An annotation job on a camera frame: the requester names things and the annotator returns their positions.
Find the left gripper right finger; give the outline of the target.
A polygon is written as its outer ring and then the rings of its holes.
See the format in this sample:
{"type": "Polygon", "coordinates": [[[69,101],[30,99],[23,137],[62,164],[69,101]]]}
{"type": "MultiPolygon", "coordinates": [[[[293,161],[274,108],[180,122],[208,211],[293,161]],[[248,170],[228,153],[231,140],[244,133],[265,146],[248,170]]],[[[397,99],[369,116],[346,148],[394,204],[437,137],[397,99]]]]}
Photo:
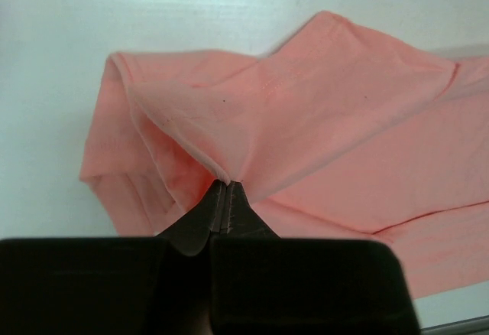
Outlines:
{"type": "Polygon", "coordinates": [[[232,181],[225,190],[219,234],[233,238],[277,239],[278,235],[251,208],[241,183],[232,181]]]}

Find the pink t shirt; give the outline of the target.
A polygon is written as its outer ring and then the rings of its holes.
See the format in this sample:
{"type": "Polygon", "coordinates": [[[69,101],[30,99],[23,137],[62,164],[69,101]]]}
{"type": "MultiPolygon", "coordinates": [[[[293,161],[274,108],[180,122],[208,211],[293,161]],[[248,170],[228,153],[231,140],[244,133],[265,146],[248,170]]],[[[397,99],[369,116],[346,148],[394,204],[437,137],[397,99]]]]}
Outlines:
{"type": "Polygon", "coordinates": [[[280,236],[373,239],[412,295],[488,279],[488,58],[321,11],[275,53],[108,56],[80,178],[153,236],[214,180],[280,236]]]}

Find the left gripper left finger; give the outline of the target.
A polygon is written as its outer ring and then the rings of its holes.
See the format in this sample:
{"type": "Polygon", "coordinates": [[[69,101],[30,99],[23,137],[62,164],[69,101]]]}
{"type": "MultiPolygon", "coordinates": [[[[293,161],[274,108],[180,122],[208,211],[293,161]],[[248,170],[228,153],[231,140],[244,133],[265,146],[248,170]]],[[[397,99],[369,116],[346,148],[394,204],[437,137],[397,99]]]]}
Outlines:
{"type": "Polygon", "coordinates": [[[213,181],[202,199],[156,238],[167,240],[181,255],[196,256],[209,237],[220,231],[223,209],[224,184],[213,181]]]}

